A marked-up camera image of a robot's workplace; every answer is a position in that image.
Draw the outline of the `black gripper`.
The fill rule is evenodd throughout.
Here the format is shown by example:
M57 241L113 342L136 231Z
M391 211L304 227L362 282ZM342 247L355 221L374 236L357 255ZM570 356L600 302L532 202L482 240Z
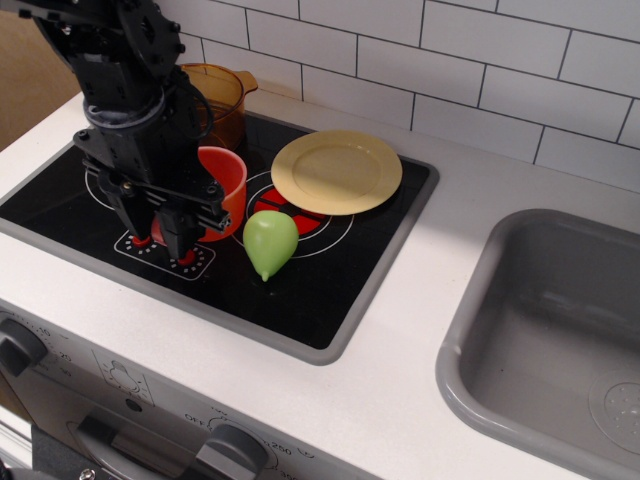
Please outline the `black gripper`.
M184 209L161 205L172 198L165 188L171 173L197 155L212 128L200 122L203 95L181 69L159 78L139 69L81 69L78 78L90 126L74 143L88 170L131 234L150 237L157 212L169 255L183 259L205 228Z

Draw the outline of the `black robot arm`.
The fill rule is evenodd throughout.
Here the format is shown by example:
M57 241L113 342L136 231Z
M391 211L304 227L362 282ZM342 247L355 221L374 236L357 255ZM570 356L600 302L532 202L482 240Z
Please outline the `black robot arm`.
M32 20L76 76L88 128L73 142L135 237L157 223L169 255L185 258L208 230L231 223L218 180L201 164L214 129L205 96L178 66L181 27L153 1L4 1Z

